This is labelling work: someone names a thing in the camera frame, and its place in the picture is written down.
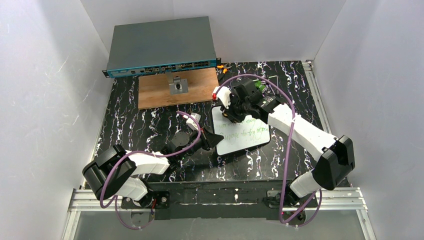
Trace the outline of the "white dry-erase board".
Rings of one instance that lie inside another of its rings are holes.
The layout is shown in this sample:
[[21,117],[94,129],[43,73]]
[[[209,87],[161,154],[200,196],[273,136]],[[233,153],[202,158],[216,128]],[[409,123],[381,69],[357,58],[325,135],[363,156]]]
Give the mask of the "white dry-erase board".
[[270,126],[250,115],[241,123],[232,123],[222,115],[219,106],[211,109],[211,115],[213,132],[224,137],[216,146],[219,156],[267,144],[271,140]]

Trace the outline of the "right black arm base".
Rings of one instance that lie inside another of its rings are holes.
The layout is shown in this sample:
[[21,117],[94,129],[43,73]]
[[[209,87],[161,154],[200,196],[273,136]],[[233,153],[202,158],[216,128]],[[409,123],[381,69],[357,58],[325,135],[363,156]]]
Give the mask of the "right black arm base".
[[262,199],[263,203],[269,208],[296,208],[295,211],[283,211],[280,210],[279,217],[281,217],[283,224],[288,227],[294,227],[298,229],[309,224],[318,214],[318,211],[321,208],[322,199],[317,201],[316,210],[313,215],[307,219],[306,216],[306,207],[310,206],[310,203],[313,200],[317,200],[316,192],[306,195],[302,198],[298,197],[293,190],[291,190],[290,185],[295,179],[290,179],[285,185],[284,198],[282,198],[282,192],[280,190],[270,190],[267,192],[267,196]]

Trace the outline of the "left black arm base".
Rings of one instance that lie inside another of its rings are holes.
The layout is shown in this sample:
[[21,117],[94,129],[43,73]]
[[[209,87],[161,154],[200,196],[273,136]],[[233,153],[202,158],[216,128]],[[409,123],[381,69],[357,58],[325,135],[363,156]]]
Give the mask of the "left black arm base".
[[121,201],[122,209],[167,209],[170,206],[169,191],[149,191],[141,200],[125,197]]

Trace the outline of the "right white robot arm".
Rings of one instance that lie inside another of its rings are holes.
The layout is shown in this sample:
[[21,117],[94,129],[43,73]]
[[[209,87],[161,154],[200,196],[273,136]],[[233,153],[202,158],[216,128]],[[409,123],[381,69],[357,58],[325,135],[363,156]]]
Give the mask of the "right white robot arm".
[[353,141],[319,129],[294,113],[280,95],[264,94],[261,87],[259,81],[247,79],[231,88],[216,87],[213,98],[222,103],[222,115],[232,123],[251,116],[287,134],[312,155],[316,166],[285,185],[286,202],[293,205],[317,190],[334,190],[355,168]]

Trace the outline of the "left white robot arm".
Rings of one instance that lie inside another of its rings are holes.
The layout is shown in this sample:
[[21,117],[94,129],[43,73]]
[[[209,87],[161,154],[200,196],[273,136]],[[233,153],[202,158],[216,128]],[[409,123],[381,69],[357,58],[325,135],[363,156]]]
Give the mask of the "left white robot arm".
[[191,134],[178,132],[160,151],[152,155],[135,153],[122,162],[119,162],[120,158],[128,154],[128,151],[116,144],[88,163],[82,169],[82,175],[103,208],[109,206],[104,203],[105,199],[114,201],[118,196],[129,198],[143,208],[148,208],[157,195],[138,175],[173,172],[183,158],[200,149],[210,151],[222,140],[223,135],[205,128],[193,130]]

